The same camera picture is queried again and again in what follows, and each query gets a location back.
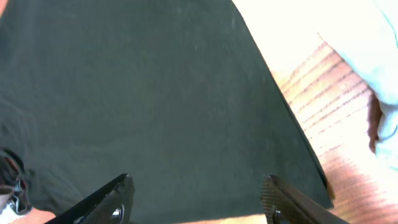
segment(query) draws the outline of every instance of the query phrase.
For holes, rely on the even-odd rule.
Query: black fabric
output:
[[[56,214],[121,173],[137,223],[262,213],[264,174],[331,206],[229,0],[10,0],[0,122],[32,170],[33,206]]]

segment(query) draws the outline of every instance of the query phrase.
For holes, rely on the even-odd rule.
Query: dark green cloth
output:
[[[0,122],[33,205],[56,214],[121,173],[137,223],[262,213],[264,174],[331,206],[230,0],[10,0]]]

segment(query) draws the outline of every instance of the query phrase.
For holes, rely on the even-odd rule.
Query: cloth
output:
[[[263,213],[269,174],[331,206],[231,1],[13,0],[0,48],[0,140],[38,209],[58,215],[122,173],[136,223]]]
[[[323,1],[313,3],[315,9],[330,7]],[[333,5],[335,10],[314,12],[316,30],[374,90],[382,111],[376,156],[398,169],[398,2],[350,0]],[[331,16],[336,11],[338,18]]]

